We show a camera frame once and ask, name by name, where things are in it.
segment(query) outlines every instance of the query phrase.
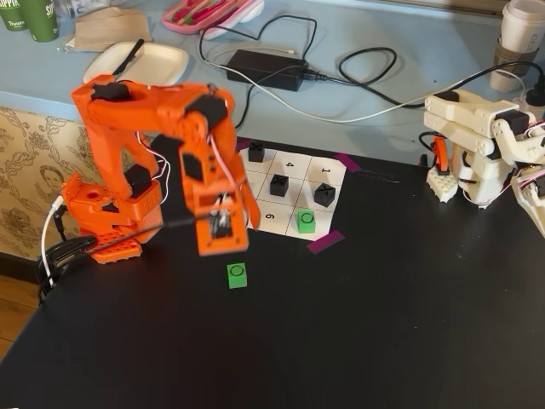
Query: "cup lid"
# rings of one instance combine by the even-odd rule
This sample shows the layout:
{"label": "cup lid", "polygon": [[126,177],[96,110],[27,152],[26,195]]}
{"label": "cup lid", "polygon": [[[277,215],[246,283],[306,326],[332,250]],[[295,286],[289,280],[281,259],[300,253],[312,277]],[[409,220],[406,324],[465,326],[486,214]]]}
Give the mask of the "cup lid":
{"label": "cup lid", "polygon": [[545,2],[543,0],[511,0],[503,14],[528,21],[545,21]]}

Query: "white plate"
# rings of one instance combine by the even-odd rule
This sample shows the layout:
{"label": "white plate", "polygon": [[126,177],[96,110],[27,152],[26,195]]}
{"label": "white plate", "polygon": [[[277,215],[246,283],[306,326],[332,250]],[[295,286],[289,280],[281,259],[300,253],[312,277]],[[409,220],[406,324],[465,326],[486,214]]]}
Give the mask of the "white plate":
{"label": "white plate", "polygon": [[[111,46],[93,61],[83,75],[83,81],[87,83],[98,74],[114,72],[134,46],[133,42]],[[188,62],[189,55],[183,49],[144,43],[118,79],[128,79],[147,85],[172,85],[180,79]]]}

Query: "wooden floor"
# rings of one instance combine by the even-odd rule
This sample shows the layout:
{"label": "wooden floor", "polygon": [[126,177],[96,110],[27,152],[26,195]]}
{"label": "wooden floor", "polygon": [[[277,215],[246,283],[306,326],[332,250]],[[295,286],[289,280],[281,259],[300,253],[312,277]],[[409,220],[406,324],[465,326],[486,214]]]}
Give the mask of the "wooden floor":
{"label": "wooden floor", "polygon": [[37,285],[0,275],[0,360],[37,306]]}

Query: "purple tape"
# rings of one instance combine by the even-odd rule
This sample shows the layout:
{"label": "purple tape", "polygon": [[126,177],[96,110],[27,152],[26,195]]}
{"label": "purple tape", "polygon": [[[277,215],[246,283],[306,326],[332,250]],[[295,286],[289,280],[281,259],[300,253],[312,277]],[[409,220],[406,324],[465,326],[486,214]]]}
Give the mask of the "purple tape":
{"label": "purple tape", "polygon": [[252,142],[251,139],[237,138],[237,146],[235,147],[235,151],[241,151],[242,149],[245,149],[246,147],[248,147],[250,142]]}
{"label": "purple tape", "polygon": [[359,165],[351,160],[345,153],[336,153],[335,159],[344,164],[352,173],[361,170]]}
{"label": "purple tape", "polygon": [[332,232],[326,234],[324,237],[313,241],[311,244],[307,245],[307,247],[312,253],[318,254],[320,251],[331,247],[332,245],[340,242],[343,239],[344,236],[340,234],[338,230],[333,230]]}

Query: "white cable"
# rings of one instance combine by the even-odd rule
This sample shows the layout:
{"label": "white cable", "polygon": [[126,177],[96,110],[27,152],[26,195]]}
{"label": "white cable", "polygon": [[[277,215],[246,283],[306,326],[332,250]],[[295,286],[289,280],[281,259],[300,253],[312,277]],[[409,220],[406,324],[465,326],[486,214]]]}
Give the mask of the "white cable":
{"label": "white cable", "polygon": [[528,128],[525,132],[525,137],[528,137],[530,135],[530,132],[532,132],[533,130],[537,129],[537,128],[541,128],[543,125],[545,125],[545,123],[539,123],[539,124],[536,124],[536,125],[532,125],[530,128]]}
{"label": "white cable", "polygon": [[534,181],[535,179],[543,175],[545,175],[545,170],[540,170],[536,173],[532,173],[531,175],[526,175],[525,177],[518,178],[517,183],[519,185],[527,184],[530,183],[530,181]]}
{"label": "white cable", "polygon": [[169,178],[170,178],[170,162],[167,162],[168,166],[169,166],[169,171],[167,172],[167,180],[166,182],[164,183],[164,185],[166,186],[166,190],[167,190],[167,193],[164,195],[164,199],[161,200],[161,203],[160,205],[162,205],[164,203],[164,201],[169,197]]}
{"label": "white cable", "polygon": [[290,104],[288,104],[286,101],[284,101],[283,99],[281,99],[279,96],[275,95],[274,93],[272,93],[271,91],[269,91],[268,89],[265,89],[263,87],[261,87],[259,84],[255,83],[254,81],[252,81],[250,78],[246,77],[243,73],[241,72],[238,72],[237,70],[233,70],[232,68],[229,68],[228,66],[222,66],[220,64],[215,64],[214,62],[210,62],[208,60],[204,60],[204,62],[206,64],[209,64],[211,66],[216,66],[222,70],[227,70],[227,71],[230,71],[230,72],[235,72],[236,74],[240,75],[242,78],[245,78],[249,83],[253,84],[256,88],[260,89],[261,91],[269,94],[272,98],[274,98],[275,100],[277,100],[278,102],[280,102],[281,104],[287,106],[289,109],[295,111],[295,112],[298,112],[300,113],[301,115],[305,115],[307,117],[310,117],[310,118],[314,118],[314,119],[318,119],[320,121],[325,121],[325,122],[331,122],[331,123],[334,123],[334,124],[350,124],[352,122],[358,122],[358,121],[365,121],[366,119],[371,119],[371,118],[374,118],[374,117],[378,117],[379,115],[382,115],[383,113],[387,113],[387,112],[391,112],[395,109],[400,109],[402,107],[404,107],[405,105],[409,105],[409,104],[412,104],[413,102],[417,102],[417,101],[420,101],[420,100],[423,100],[425,98],[428,98],[429,96],[434,96],[435,94],[438,94],[439,92],[443,92],[443,91],[447,91],[449,89],[451,89],[452,87],[455,87],[457,86],[458,84],[462,83],[463,81],[465,81],[466,79],[472,77],[473,75],[475,74],[478,74],[480,73],[481,71],[479,72],[476,72],[475,74],[472,74],[470,76],[467,76],[465,77],[464,79],[461,79],[460,81],[452,84],[452,85],[449,85],[448,87],[445,87],[443,89],[440,89],[440,90],[437,90],[437,91],[434,91],[433,93],[431,94],[428,94],[428,95],[424,95],[424,96],[421,96],[419,98],[416,98],[412,101],[407,101],[407,102],[404,102],[403,104],[401,105],[397,105],[395,107],[391,107],[391,108],[388,108],[388,109],[385,109],[384,111],[380,111],[380,112],[377,112],[377,113],[373,113],[371,115],[366,115],[364,117],[360,117],[360,118],[352,118],[352,119],[333,119],[333,118],[326,118],[326,117],[319,117],[317,115],[312,115],[311,113],[308,113],[308,112],[304,112],[300,109],[297,109],[293,106],[291,106]]}
{"label": "white cable", "polygon": [[522,102],[522,101],[525,100],[526,87],[525,87],[525,83],[524,83],[524,81],[522,80],[521,77],[519,77],[517,74],[515,74],[513,72],[504,71],[504,70],[496,70],[495,72],[500,72],[502,74],[509,75],[509,76],[515,78],[517,81],[519,81],[520,85],[522,86],[522,92],[520,93],[520,101]]}
{"label": "white cable", "polygon": [[55,199],[55,201],[51,205],[51,209],[49,209],[49,213],[47,217],[45,218],[45,223],[43,224],[42,242],[40,243],[40,250],[42,251],[42,262],[43,262],[43,266],[45,267],[45,273],[49,277],[49,285],[51,285],[51,288],[53,288],[54,283],[53,283],[53,278],[51,277],[51,271],[49,271],[48,259],[45,256],[45,235],[48,232],[48,225],[49,225],[49,222],[51,221],[51,217],[53,217],[53,214],[59,209],[59,207],[63,203],[64,203],[64,199],[62,198],[62,196],[59,196],[57,199]]}
{"label": "white cable", "polygon": [[479,202],[473,202],[469,197],[468,197],[468,193],[462,189],[463,191],[463,196],[464,198],[466,198],[466,200],[468,202],[471,202],[473,203],[474,205],[479,205],[479,206],[487,206],[487,205],[490,205],[494,200],[496,200],[497,198],[499,198],[500,196],[502,196],[502,193],[505,192],[506,190],[508,190],[509,188],[511,187],[511,185],[507,185],[505,188],[503,188],[503,190],[493,199],[490,199],[488,202],[484,202],[484,203],[479,203]]}
{"label": "white cable", "polygon": [[209,135],[209,139],[212,144],[212,150],[214,150],[214,155],[218,159],[218,163],[223,169],[223,173],[225,173],[225,175],[227,176],[227,179],[229,179],[229,181],[231,182],[232,188],[237,190],[237,183],[235,182],[234,178],[231,175],[231,172],[225,165],[225,162],[223,162],[223,159],[221,158],[221,155],[220,155],[220,151],[218,150],[218,147],[215,145],[214,137],[211,134]]}
{"label": "white cable", "polygon": [[152,178],[153,181],[158,179],[159,177],[163,176],[164,169],[167,166],[169,166],[169,170],[167,171],[167,180],[165,182],[166,194],[164,195],[164,198],[163,198],[163,200],[161,200],[161,203],[160,203],[160,205],[162,205],[164,203],[164,201],[169,197],[170,162],[161,153],[159,153],[157,151],[154,151],[153,149],[150,149],[149,147],[146,146],[146,144],[142,143],[142,141],[140,139],[140,132],[138,130],[136,131],[136,139],[148,152],[153,153],[156,156],[159,156],[164,161],[164,166],[161,169],[161,175],[154,176]]}
{"label": "white cable", "polygon": [[220,55],[230,53],[231,51],[239,51],[240,49],[270,49],[272,51],[278,51],[280,53],[286,53],[286,54],[291,54],[291,55],[297,54],[297,51],[295,51],[294,49],[282,49],[282,48],[275,48],[275,47],[267,47],[265,45],[255,45],[255,46],[249,45],[247,47],[243,46],[243,47],[237,47],[237,48],[233,48],[233,49],[224,49],[223,51],[220,51],[219,53],[212,54],[210,56],[210,60],[215,60]]}

